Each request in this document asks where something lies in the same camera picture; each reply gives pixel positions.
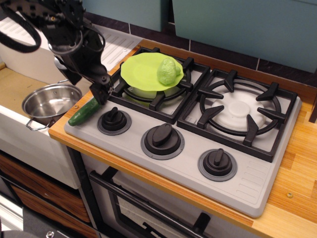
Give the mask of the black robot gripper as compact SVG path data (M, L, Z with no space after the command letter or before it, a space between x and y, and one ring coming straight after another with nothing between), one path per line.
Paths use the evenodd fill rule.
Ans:
M49 49L54 63L63 76L76 85L82 77L92 82L90 91L100 105L112 94L113 83L101 63L105 38L95 27L51 28L48 30Z

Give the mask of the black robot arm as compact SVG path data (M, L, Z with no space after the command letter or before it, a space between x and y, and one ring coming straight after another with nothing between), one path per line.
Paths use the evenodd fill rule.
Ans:
M49 50L54 54L58 70L73 85L82 78L92 84L90 90L100 105L104 105L113 90L113 82L101 63L105 38L84 17L80 0L2 0L0 7L11 20L33 38L33 45L22 44L4 33L0 42L21 53L36 51L41 45L41 31Z

